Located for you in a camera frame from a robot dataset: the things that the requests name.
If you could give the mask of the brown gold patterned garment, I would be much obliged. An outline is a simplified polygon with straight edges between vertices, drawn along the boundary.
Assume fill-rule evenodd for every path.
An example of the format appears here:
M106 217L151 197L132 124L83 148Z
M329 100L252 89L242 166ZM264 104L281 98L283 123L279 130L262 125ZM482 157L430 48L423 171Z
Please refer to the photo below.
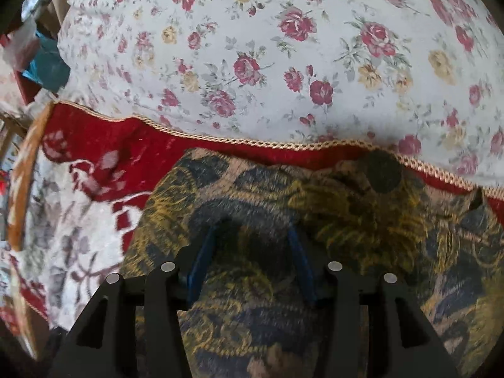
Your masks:
M313 373L323 327L295 282L290 230L362 275L403 278L461 376L501 336L503 227L488 199L436 189L387 153L310 171L191 149L150 195L122 274L150 273L206 230L215 256L180 314L196 377Z

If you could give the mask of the red white plush blanket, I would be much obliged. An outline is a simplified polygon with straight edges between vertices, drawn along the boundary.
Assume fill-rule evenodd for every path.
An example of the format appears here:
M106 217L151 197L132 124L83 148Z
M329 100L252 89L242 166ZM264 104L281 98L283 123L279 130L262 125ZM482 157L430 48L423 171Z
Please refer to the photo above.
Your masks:
M20 146L6 210L14 306L2 316L32 357L41 357L50 328L72 326L106 275L122 274L150 195L195 148L310 171L384 152L436 189L455 195L480 189L503 227L502 187L480 186L368 142L217 139L143 117L110 119L69 102L51 104Z

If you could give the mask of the floral rose bed sheet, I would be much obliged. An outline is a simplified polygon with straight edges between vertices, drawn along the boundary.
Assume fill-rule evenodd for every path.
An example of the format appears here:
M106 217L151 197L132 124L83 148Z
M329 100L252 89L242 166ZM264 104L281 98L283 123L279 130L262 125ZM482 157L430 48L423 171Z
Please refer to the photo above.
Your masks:
M503 185L503 35L482 0L67 0L61 96L177 131L365 140Z

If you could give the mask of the teal plastic bag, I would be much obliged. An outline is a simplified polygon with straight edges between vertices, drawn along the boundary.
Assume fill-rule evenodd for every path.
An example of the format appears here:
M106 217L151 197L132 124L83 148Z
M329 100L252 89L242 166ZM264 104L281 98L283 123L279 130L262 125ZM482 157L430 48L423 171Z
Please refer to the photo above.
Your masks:
M35 33L38 48L34 58L21 74L42 88L57 93L67 84L70 67L62 60L54 39Z

